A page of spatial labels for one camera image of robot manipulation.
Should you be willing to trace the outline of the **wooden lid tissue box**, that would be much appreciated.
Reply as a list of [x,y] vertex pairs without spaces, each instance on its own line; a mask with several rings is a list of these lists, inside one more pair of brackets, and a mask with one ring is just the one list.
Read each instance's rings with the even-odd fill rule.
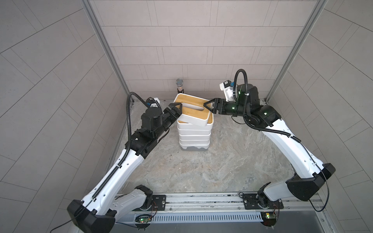
[[210,140],[209,135],[179,135],[179,139],[183,141],[206,141]]
[[213,114],[204,107],[207,99],[191,96],[188,94],[177,94],[174,103],[182,105],[182,114],[178,123],[188,123],[199,127],[206,127],[213,123]]
[[178,121],[177,127],[180,130],[209,130],[211,131],[213,127],[213,123],[214,123],[214,117],[211,115],[208,119],[206,126],[197,126],[197,125],[186,123],[183,121]]

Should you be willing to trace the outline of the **grey lid tissue box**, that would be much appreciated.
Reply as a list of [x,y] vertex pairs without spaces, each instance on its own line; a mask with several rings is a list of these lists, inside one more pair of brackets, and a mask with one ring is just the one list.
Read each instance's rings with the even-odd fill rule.
[[178,133],[183,136],[209,136],[210,130],[182,130],[178,129]]
[[201,146],[202,147],[202,146],[209,146],[210,140],[179,140],[179,144],[185,147],[188,147],[188,146],[194,146],[194,147]]

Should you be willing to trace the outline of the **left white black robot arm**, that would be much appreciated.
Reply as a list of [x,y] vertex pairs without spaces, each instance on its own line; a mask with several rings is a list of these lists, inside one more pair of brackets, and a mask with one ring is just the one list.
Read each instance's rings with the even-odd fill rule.
[[142,127],[129,137],[118,161],[89,194],[69,204],[67,211],[77,228],[84,233],[108,233],[116,221],[129,212],[138,208],[153,209],[153,192],[144,185],[122,197],[117,194],[181,114],[181,103],[170,103],[164,110],[146,109],[141,116]]

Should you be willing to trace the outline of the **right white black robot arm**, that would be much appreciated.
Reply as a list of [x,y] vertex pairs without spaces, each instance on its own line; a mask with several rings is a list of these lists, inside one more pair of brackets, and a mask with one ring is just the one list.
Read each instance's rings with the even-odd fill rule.
[[328,179],[336,171],[335,167],[314,156],[273,107],[260,103],[257,87],[248,82],[245,70],[239,69],[234,80],[225,81],[220,88],[225,97],[209,100],[204,107],[213,114],[243,118],[249,128],[267,136],[294,168],[292,178],[267,183],[258,190],[256,198],[261,208],[267,209],[270,202],[288,197],[310,201],[323,185],[328,184]]

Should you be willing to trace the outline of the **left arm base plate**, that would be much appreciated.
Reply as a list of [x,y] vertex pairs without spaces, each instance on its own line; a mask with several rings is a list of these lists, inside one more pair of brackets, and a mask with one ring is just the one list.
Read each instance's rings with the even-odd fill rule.
[[164,211],[166,198],[166,195],[152,195],[151,197],[147,196],[144,204],[141,207],[134,209],[133,211],[151,211],[155,209]]

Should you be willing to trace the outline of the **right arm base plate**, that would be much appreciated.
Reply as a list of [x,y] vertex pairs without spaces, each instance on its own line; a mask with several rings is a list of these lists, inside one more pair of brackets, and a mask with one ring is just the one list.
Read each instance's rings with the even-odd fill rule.
[[280,200],[271,201],[265,195],[259,195],[257,193],[239,193],[239,197],[242,198],[243,204],[246,210],[267,210],[275,208],[283,209],[283,203]]

